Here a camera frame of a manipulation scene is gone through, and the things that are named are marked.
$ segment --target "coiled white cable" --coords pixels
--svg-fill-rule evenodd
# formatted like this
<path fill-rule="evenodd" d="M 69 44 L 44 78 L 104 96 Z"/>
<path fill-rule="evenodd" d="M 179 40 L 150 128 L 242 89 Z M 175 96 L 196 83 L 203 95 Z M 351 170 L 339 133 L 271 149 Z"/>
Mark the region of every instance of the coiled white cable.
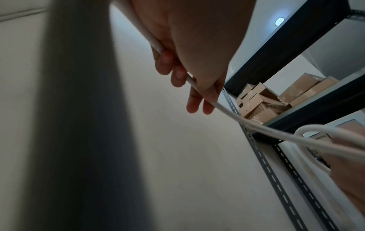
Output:
<path fill-rule="evenodd" d="M 159 53 L 161 53 L 164 50 L 163 45 L 159 42 L 159 40 L 152 35 L 149 30 L 146 29 L 146 27 L 142 24 L 139 17 L 135 13 L 134 9 L 131 7 L 128 1 L 117 1 L 114 3 L 116 7 L 119 8 L 119 10 L 129 19 L 129 21 L 139 30 L 139 32 L 147 39 L 147 41 L 151 44 L 151 46 Z M 196 83 L 194 79 L 188 74 L 187 75 L 187 82 L 190 83 L 190 85 L 197 90 Z M 265 127 L 263 125 L 259 125 L 255 122 L 252 122 L 248 119 L 244 119 L 233 112 L 231 112 L 229 109 L 224 107 L 223 105 L 219 103 L 212 103 L 212 105 L 217 108 L 219 111 L 223 112 L 230 118 L 234 119 L 241 125 L 244 125 L 246 128 L 249 128 L 251 130 L 255 130 L 259 133 L 265 134 L 267 136 L 279 139 L 279 140 L 288 140 L 293 143 L 295 143 L 299 150 L 302 152 L 301 156 L 303 158 L 306 158 L 310 160 L 311 163 L 313 163 L 316 167 L 321 169 L 327 174 L 330 174 L 330 169 L 321 164 L 319 161 L 317 161 L 312 155 L 310 155 L 306 149 L 306 147 L 309 148 L 315 148 L 317 150 L 323 151 L 325 153 L 328 153 L 329 155 L 336 155 L 340 157 L 344 157 L 347 159 L 351 159 L 354 161 L 361 161 L 365 163 L 365 151 L 351 148 L 351 147 L 345 147 L 341 145 L 336 145 L 332 143 L 327 142 L 321 142 L 318 140 L 308 139 L 304 138 L 303 134 L 309 131 L 312 132 L 325 132 L 331 135 L 331 137 L 340 138 L 344 141 L 347 141 L 349 143 L 355 144 L 357 146 L 360 146 L 362 148 L 365 148 L 365 137 L 350 132 L 345 129 L 341 128 L 331 128 L 326 127 L 323 125 L 306 125 L 303 127 L 300 127 L 297 129 L 295 134 L 290 134 L 286 132 L 282 132 L 279 130 L 275 130 L 269 127 Z"/>

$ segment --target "white cable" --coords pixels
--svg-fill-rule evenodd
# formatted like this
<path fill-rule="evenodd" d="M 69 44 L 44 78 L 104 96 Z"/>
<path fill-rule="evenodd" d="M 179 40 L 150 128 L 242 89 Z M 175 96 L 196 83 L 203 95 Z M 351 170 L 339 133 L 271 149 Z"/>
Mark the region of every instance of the white cable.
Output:
<path fill-rule="evenodd" d="M 152 35 L 149 32 L 149 30 L 147 30 L 145 26 L 142 24 L 139 17 L 137 16 L 137 14 L 135 13 L 134 9 L 131 7 L 128 1 L 115 2 L 115 6 L 119 8 L 119 10 L 129 19 L 129 21 L 137 28 L 137 30 L 139 30 L 139 32 L 147 39 L 147 41 L 158 53 L 161 53 L 164 50 L 164 47 L 159 42 L 159 40 L 154 35 Z M 187 82 L 190 83 L 190 85 L 194 89 L 198 90 L 194 79 L 189 74 L 187 75 Z M 349 143 L 365 148 L 365 137 L 357 133 L 350 132 L 348 130 L 341 128 L 330 128 L 323 125 L 306 125 L 298 128 L 295 134 L 293 135 L 287 132 L 282 132 L 269 127 L 265 127 L 263 125 L 259 125 L 248 119 L 244 119 L 234 114 L 229 109 L 227 109 L 226 107 L 224 107 L 219 103 L 212 103 L 212 105 L 219 111 L 223 112 L 230 118 L 240 123 L 241 125 L 244 125 L 246 128 L 255 130 L 259 133 L 265 134 L 267 136 L 279 140 L 288 140 L 297 144 L 299 150 L 302 152 L 301 153 L 302 157 L 310 160 L 311 163 L 313 163 L 315 166 L 317 166 L 319 169 L 326 172 L 327 174 L 330 174 L 330 169 L 325 167 L 323 164 L 319 163 L 312 155 L 308 153 L 305 147 L 315 148 L 329 155 L 336 155 L 354 161 L 361 161 L 365 163 L 365 151 L 363 150 L 336 145 L 333 143 L 321 142 L 318 140 L 308 139 L 303 137 L 303 134 L 309 131 L 325 132 L 328 133 L 331 137 L 340 138 Z"/>

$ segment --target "recessed light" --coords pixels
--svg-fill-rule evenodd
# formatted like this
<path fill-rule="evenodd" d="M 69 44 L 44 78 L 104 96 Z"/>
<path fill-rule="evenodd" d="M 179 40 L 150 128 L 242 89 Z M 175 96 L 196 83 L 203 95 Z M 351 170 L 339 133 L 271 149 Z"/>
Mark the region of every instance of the recessed light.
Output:
<path fill-rule="evenodd" d="M 284 22 L 284 18 L 280 17 L 277 20 L 275 20 L 275 26 L 280 26 L 280 24 L 282 24 Z"/>

